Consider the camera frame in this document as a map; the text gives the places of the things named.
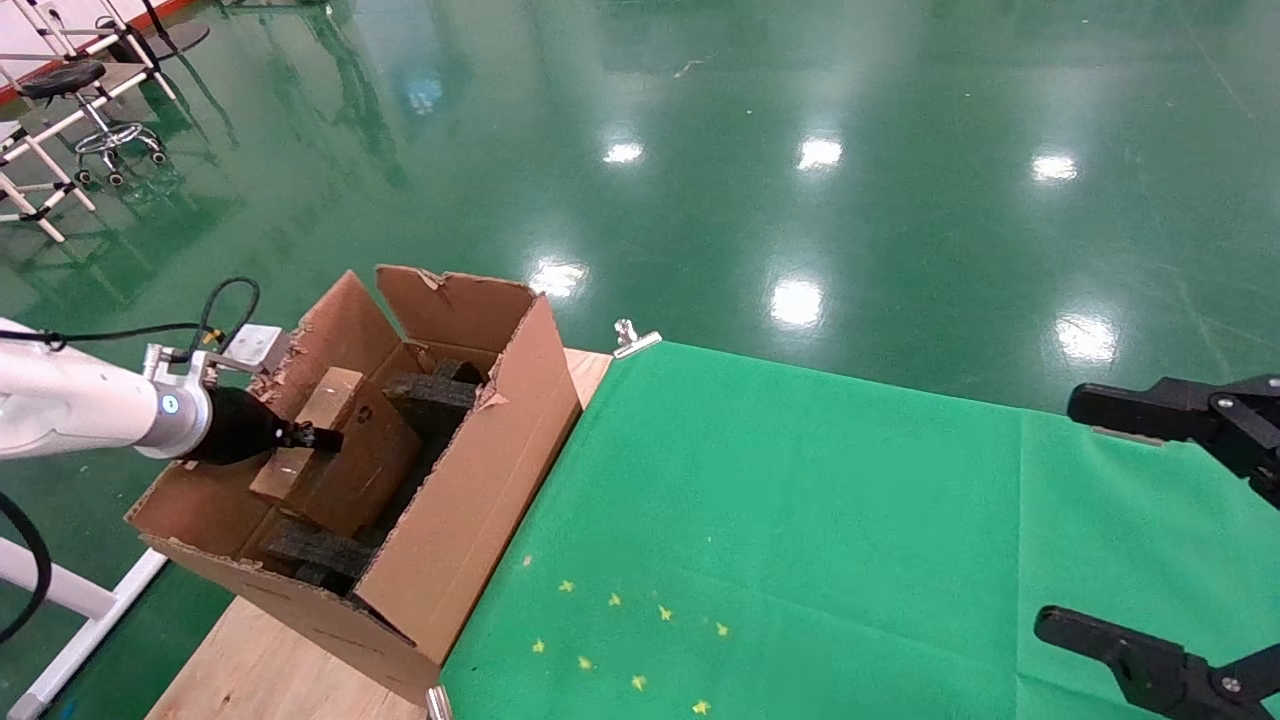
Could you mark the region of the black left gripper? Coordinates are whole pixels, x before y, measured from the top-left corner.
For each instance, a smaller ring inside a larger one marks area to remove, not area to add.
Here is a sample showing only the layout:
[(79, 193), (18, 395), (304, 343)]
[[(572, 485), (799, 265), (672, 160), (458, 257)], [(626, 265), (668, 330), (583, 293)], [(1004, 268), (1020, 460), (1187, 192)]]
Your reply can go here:
[(212, 388), (209, 397), (209, 428), (186, 454), (186, 461), (225, 466), (280, 447), (342, 451), (344, 434), (340, 430), (287, 420), (246, 389)]

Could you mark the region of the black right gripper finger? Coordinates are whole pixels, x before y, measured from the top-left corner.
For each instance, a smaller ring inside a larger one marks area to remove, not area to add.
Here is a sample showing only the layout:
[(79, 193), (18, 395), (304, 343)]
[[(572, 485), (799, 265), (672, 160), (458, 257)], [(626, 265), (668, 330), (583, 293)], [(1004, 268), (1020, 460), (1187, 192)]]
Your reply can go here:
[(1162, 378), (1148, 389), (1084, 383), (1068, 416), (1125, 436), (1193, 443), (1272, 506), (1279, 505), (1279, 379), (1225, 386)]
[(1222, 666), (1180, 644), (1060, 606), (1036, 615), (1036, 637), (1103, 664), (1125, 701), (1166, 719), (1274, 719), (1279, 646)]

